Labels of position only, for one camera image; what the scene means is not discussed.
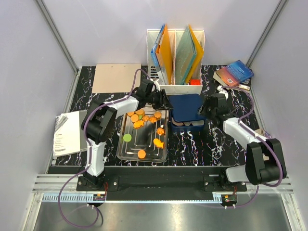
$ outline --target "blue book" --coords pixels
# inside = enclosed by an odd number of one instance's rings
[[[151,54],[151,58],[153,60],[154,66],[156,68],[158,78],[161,80],[160,84],[167,85],[167,83],[165,83],[165,81],[164,81],[163,74],[161,72],[161,69],[160,69],[160,66],[159,66],[159,62],[158,62],[158,59],[157,59],[157,56],[156,56],[156,53],[155,53],[156,49],[157,49],[157,46],[159,44],[160,38],[162,36],[162,33],[164,31],[164,28],[165,28],[165,24],[163,24],[162,28],[160,29],[150,54]]]
[[[213,79],[223,86],[234,87],[253,76],[254,73],[241,60],[238,60],[216,71]]]

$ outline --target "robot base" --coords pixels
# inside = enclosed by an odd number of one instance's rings
[[[76,191],[105,191],[104,172],[98,177],[94,177],[85,172],[83,176],[78,177]]]

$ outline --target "yellow folder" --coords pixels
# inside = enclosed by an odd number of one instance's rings
[[[157,46],[156,56],[157,56],[162,74],[167,77],[169,84],[171,84],[172,55],[171,55],[171,46],[170,46],[170,39],[169,39],[167,25],[165,25],[161,39],[159,41],[159,45]]]
[[[188,83],[189,80],[191,80],[192,76],[193,76],[193,73],[194,71],[196,70],[198,64],[200,63],[200,61],[202,60],[202,57],[203,57],[203,54],[204,54],[204,50],[202,49],[202,46],[200,45],[200,43],[198,42],[196,36],[194,35],[193,31],[192,31],[192,28],[191,28],[191,25],[188,25],[189,27],[189,30],[191,32],[191,35],[192,35],[192,39],[193,39],[193,42],[194,42],[194,45],[196,47],[196,50],[197,50],[197,56],[192,64],[192,67],[191,69],[189,70],[188,72],[188,75],[185,79],[185,83]]]

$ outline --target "white booklet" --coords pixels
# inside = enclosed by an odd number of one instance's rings
[[[87,149],[80,125],[87,111],[63,113],[56,119],[53,156],[78,153]]]

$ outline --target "book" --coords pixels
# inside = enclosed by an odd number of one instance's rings
[[[183,85],[197,56],[196,46],[187,26],[176,50],[174,79],[176,85]]]
[[[249,93],[251,89],[251,78],[246,79],[244,82],[240,83],[238,87]]]
[[[193,43],[196,47],[196,51],[197,51],[197,56],[192,64],[192,67],[191,69],[189,70],[188,72],[188,75],[185,79],[185,83],[187,84],[189,82],[189,80],[192,78],[193,76],[193,73],[194,71],[196,70],[196,68],[199,66],[199,64],[201,64],[201,60],[202,60],[202,57],[203,57],[203,54],[204,54],[204,50],[203,50],[203,47],[201,45],[201,42],[197,40],[196,36],[194,35],[193,31],[192,31],[192,27],[191,25],[188,25],[188,28],[189,28],[189,31],[192,35],[192,40],[193,40]]]
[[[87,111],[62,113],[56,118],[53,135],[53,156],[59,157],[87,150],[81,124]]]
[[[163,29],[160,41],[156,48],[156,57],[161,69],[163,78],[167,84],[171,84],[172,77],[172,54],[167,25]]]
[[[254,76],[254,73],[238,60],[218,71],[215,71],[213,79],[222,86],[234,87]]]
[[[167,85],[168,83],[163,78],[163,74],[162,74],[162,71],[161,71],[160,66],[159,66],[158,58],[156,56],[156,49],[157,49],[157,46],[158,46],[158,44],[159,44],[159,42],[161,40],[161,36],[162,36],[163,31],[164,31],[164,28],[165,28],[165,24],[163,24],[163,26],[161,27],[161,29],[160,29],[160,31],[158,33],[158,36],[156,38],[156,41],[154,43],[154,46],[153,46],[153,48],[151,50],[150,55],[151,55],[151,58],[153,60],[154,66],[155,66],[155,69],[156,69],[156,72],[157,72],[157,76],[158,76],[158,78],[160,80],[159,83],[162,84],[162,85]]]

